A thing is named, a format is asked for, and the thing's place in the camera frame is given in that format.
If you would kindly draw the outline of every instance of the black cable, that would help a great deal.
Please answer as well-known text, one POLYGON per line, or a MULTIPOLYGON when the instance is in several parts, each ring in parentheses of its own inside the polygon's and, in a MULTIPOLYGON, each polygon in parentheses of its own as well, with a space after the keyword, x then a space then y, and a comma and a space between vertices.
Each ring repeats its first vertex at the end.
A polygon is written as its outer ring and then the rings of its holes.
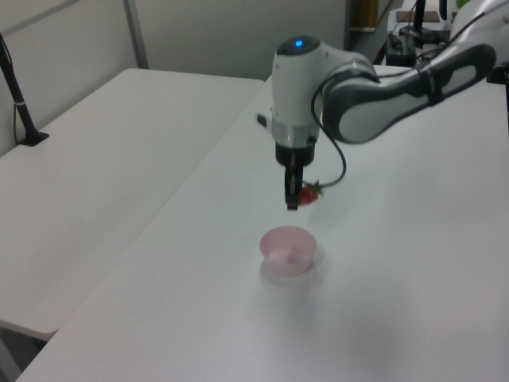
POLYGON ((17 132, 16 132, 16 104, 14 104, 14 141, 19 145, 19 141, 17 140, 17 132))
MULTIPOLYGON (((320 185, 321 188, 326 188, 326 187, 331 187, 333 185, 336 185, 338 184, 341 179, 343 179, 344 175, 346 174, 347 172, 347 160, 346 158, 344 157, 344 154, 343 154, 343 151, 340 149, 340 147, 338 146, 336 140, 334 139, 334 137, 332 137, 328 131, 326 131, 324 129, 324 125, 322 125, 320 119, 318 118, 317 116, 317 112, 315 111, 315 102, 317 101, 317 97, 318 97, 318 94, 320 94, 320 92, 322 91, 323 87, 330 81, 332 80, 334 77, 336 77, 339 73, 336 73, 328 78, 326 78, 321 84, 320 86, 318 87, 318 89, 314 92, 313 94, 313 97, 311 99, 311 114, 313 115, 313 118, 315 120, 315 122, 317 123, 317 125, 320 127, 320 129, 324 132, 325 135, 327 135, 327 138, 331 141, 331 143, 334 145, 334 147, 336 148, 337 152, 340 154, 341 156, 341 161, 343 163, 343 171, 341 172, 341 175, 334 181, 330 181, 329 183, 325 183, 325 184, 321 184, 321 183, 318 183, 320 185)), ((302 183, 304 185, 307 185, 307 186, 313 186, 314 183, 309 183, 307 181, 302 181, 302 183)))
POLYGON ((412 12, 414 11, 416 6, 417 6, 417 2, 414 3, 414 6, 410 9, 410 12, 408 14, 406 14, 408 16, 408 25, 406 26, 406 39, 405 39, 405 45, 406 45, 407 50, 410 50, 410 48, 408 46, 408 37, 410 36, 410 20, 412 19, 412 12))
MULTIPOLYGON (((412 11, 414 10, 414 8, 416 7, 417 5, 417 2, 414 3, 414 6, 412 8, 410 8, 410 10, 408 11, 408 13, 406 14, 405 18, 408 18, 408 25, 410 27, 410 18, 411 18, 411 14, 412 14, 412 11)), ((394 28, 392 29, 392 32, 390 32, 390 34, 394 34, 394 31, 396 30, 396 28, 398 27, 399 24, 401 24, 402 21, 398 21, 396 23, 396 25, 394 26, 394 28)))
POLYGON ((433 54, 433 53, 436 53, 436 52, 441 52, 442 50, 444 50, 444 49, 442 49, 442 48, 431 49, 431 50, 428 50, 426 52, 423 52, 423 53, 419 54, 417 57, 415 57, 415 59, 419 60, 420 58, 423 58, 424 56, 427 56, 429 54, 433 54))
POLYGON ((484 12, 482 14, 475 16, 472 20, 470 20, 467 23, 467 25, 465 25, 463 28, 461 28, 460 31, 458 33, 456 33, 454 35, 454 37, 449 40, 449 42, 447 43, 447 46, 451 45, 470 25, 472 25, 474 22, 476 22, 483 16, 486 16, 486 14, 484 12))

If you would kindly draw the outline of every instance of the floor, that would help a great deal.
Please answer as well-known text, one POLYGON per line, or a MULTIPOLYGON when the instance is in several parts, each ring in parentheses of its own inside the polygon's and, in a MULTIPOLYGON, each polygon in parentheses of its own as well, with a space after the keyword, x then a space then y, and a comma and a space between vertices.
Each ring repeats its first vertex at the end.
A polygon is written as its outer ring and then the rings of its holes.
MULTIPOLYGON (((400 8, 403 0, 392 0, 390 10, 400 8)), ((374 33, 354 33, 349 36, 349 50, 362 53, 371 61, 385 42, 387 14, 374 33)), ((43 341, 34 340, 10 330, 0 329, 0 382, 14 382, 44 346, 43 341)))

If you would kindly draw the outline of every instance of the white tabletop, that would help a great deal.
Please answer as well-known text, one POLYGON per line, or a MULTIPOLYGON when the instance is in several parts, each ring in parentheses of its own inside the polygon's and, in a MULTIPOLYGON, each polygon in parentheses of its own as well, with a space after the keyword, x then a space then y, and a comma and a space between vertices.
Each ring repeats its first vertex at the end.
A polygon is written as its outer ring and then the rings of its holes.
POLYGON ((0 159, 0 326, 48 339, 262 86, 127 70, 0 159))
MULTIPOLYGON (((507 382, 503 87, 344 145, 344 181, 298 212, 254 120, 270 105, 268 81, 20 382, 507 382), (303 275, 260 266, 283 224, 317 238, 303 275)), ((339 171, 322 136, 305 177, 339 171)))

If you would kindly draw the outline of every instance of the plastic bowl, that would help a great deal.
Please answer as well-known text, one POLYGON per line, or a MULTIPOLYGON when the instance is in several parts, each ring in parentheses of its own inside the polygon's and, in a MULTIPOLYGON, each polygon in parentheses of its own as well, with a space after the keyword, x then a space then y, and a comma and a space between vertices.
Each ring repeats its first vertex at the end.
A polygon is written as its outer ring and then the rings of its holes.
POLYGON ((295 276, 305 272, 313 262, 317 241, 303 228, 277 227, 263 235, 260 251, 270 271, 281 276, 295 276))

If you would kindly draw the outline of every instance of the white wall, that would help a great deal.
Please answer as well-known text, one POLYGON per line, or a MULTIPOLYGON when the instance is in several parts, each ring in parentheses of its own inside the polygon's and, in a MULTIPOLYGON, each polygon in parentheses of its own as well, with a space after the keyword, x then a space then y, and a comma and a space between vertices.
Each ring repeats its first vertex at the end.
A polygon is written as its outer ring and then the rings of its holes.
MULTIPOLYGON (((12 20, 9 10, 18 20, 33 16, 30 8, 20 12, 12 4, 23 7, 28 0, 1 1, 10 6, 2 9, 0 21, 12 20)), ((1 31, 7 27, 12 29, 0 24, 1 31)), ((137 67, 122 0, 80 0, 4 38, 38 129, 123 69, 137 67)), ((14 147, 12 126, 13 100, 0 76, 0 156, 14 147)), ((22 126, 17 130, 24 136, 22 126)))
POLYGON ((298 34, 344 46, 347 0, 132 0, 149 67, 266 80, 298 34))

